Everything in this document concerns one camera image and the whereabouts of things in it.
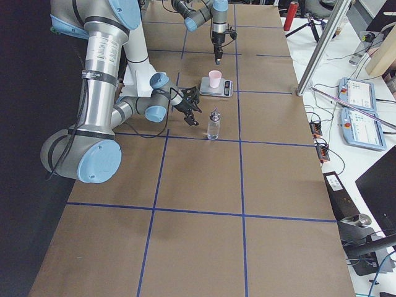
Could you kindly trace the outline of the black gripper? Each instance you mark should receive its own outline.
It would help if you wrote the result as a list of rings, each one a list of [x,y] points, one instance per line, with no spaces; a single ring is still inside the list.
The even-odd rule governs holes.
[[[196,102],[189,103],[187,100],[182,99],[177,105],[174,105],[174,107],[179,112],[184,113],[185,115],[184,120],[189,126],[199,125],[199,123],[194,117],[193,111],[197,111],[201,113],[202,110],[198,107],[198,104]]]
[[[212,31],[213,53],[215,55],[215,64],[219,64],[223,56],[222,46],[225,42],[224,32]]]

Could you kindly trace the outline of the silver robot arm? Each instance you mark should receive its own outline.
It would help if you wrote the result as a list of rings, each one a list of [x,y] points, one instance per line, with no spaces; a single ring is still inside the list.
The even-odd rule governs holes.
[[[168,108],[195,125],[195,88],[180,90],[150,64],[137,1],[51,1],[56,33],[88,41],[75,124],[41,148],[48,176],[102,183],[118,170],[122,151],[114,128],[133,114],[160,122]]]
[[[184,24],[190,32],[196,31],[209,20],[211,24],[211,42],[215,56],[215,64],[220,65],[223,56],[223,44],[226,35],[232,35],[232,29],[227,22],[228,1],[203,1],[204,5],[197,11],[187,6],[190,1],[171,1],[173,9],[182,15]]]

